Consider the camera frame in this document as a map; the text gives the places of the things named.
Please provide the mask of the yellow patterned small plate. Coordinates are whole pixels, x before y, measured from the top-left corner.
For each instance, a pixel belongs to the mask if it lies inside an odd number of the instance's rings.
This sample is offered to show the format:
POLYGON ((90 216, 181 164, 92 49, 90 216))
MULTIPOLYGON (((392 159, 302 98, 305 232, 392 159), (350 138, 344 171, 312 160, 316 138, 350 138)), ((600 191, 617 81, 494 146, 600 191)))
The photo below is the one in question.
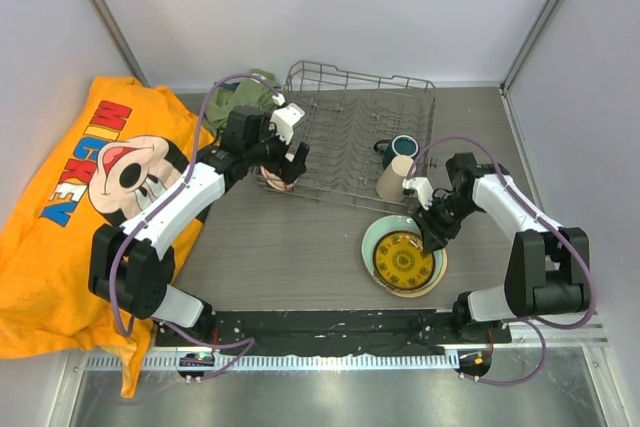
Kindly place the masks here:
POLYGON ((374 247, 374 272, 384 284, 398 291, 425 286, 435 273, 433 254, 423 251, 422 239, 408 231, 395 231, 382 237, 374 247))

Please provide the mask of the light green flower plate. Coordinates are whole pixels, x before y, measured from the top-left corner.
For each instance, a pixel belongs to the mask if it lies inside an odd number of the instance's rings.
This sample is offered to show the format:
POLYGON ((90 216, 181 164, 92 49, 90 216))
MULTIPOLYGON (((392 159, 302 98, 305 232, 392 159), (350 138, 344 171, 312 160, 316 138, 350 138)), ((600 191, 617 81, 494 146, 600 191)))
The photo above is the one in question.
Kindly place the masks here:
POLYGON ((361 257, 363 259, 364 266, 372 279, 373 277, 367 267, 368 264, 373 261, 372 255, 374 247, 382 237, 395 231, 408 231, 417 234, 421 238, 417 225, 408 216, 389 215, 372 223, 366 230, 361 243, 361 257))

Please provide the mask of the white red patterned bowl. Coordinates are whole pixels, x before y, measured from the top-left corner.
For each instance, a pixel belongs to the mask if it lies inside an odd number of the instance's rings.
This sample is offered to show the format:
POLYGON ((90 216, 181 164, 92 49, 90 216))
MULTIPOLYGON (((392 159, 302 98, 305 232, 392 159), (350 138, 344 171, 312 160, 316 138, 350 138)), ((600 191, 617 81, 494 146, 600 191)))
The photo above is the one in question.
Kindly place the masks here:
POLYGON ((266 184, 277 191, 289 192, 295 187, 295 183, 284 182, 278 175, 270 172, 264 166, 260 167, 260 173, 266 184))

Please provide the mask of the cream bird painted plate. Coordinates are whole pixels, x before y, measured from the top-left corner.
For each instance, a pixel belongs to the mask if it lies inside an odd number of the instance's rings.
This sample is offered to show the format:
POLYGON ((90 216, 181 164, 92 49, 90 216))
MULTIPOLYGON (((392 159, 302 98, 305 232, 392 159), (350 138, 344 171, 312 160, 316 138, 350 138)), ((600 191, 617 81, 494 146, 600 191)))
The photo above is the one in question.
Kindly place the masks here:
POLYGON ((425 286, 413 291, 398 291, 395 289, 391 289, 389 286, 384 284, 382 280, 374 272, 373 261, 368 264, 367 269, 369 270, 373 279, 391 294, 401 298, 418 298, 431 292, 442 280, 447 270, 447 265, 448 265, 447 252, 445 250, 438 250, 431 254, 434 255, 435 261, 436 261, 435 273, 431 278, 431 280, 425 286))

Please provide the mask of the beige paper cup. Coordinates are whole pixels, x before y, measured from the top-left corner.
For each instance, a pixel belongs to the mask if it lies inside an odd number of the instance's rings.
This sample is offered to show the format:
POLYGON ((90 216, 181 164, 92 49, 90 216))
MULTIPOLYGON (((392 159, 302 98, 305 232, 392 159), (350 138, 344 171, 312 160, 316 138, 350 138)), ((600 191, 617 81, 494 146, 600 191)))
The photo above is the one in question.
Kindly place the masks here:
POLYGON ((401 202, 403 200, 402 184, 412 164, 413 159, 406 155, 398 155, 391 160, 376 184, 376 193, 383 201, 401 202))

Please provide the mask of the dark green mug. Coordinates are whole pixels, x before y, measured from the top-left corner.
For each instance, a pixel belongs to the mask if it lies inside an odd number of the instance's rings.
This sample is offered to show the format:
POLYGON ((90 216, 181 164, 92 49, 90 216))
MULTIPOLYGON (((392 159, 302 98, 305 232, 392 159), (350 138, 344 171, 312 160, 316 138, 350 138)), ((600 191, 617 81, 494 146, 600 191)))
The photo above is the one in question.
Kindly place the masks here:
POLYGON ((420 150, 417 140, 409 135, 397 135, 391 139, 381 139, 377 141, 373 150, 382 159, 382 165, 387 168, 392 160, 400 155, 414 159, 420 150))

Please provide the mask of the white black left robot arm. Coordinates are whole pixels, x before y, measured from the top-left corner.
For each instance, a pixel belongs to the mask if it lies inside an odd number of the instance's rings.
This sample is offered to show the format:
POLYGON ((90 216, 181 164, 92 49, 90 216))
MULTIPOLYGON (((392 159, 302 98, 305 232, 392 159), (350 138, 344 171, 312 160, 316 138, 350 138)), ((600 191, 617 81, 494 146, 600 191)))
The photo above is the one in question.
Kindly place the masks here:
POLYGON ((289 150, 304 116, 294 103, 272 113, 236 106, 220 142, 201 149, 171 180, 142 164, 167 159, 171 145, 164 139, 140 136, 105 150, 91 191, 109 221, 93 236, 89 291, 109 302, 114 315, 170 324, 190 345, 205 344, 214 313, 207 302, 172 286, 173 242, 251 169, 263 167, 286 184, 304 174, 309 145, 289 150))

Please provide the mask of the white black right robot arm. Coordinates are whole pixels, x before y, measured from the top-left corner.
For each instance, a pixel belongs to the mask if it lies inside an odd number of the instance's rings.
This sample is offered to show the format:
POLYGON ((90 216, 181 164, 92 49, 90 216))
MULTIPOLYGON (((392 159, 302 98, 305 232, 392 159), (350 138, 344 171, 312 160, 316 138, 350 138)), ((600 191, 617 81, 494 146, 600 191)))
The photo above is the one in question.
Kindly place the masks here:
POLYGON ((486 213, 511 243, 502 284, 460 294, 453 304, 451 327, 457 338, 472 342, 502 321, 584 313, 591 316, 592 279, 589 239, 580 228, 568 228, 544 214, 522 195, 501 165, 481 164, 471 153, 446 163, 450 190, 436 195, 425 177, 403 181, 419 202, 412 219, 422 249, 446 247, 472 214, 486 213))

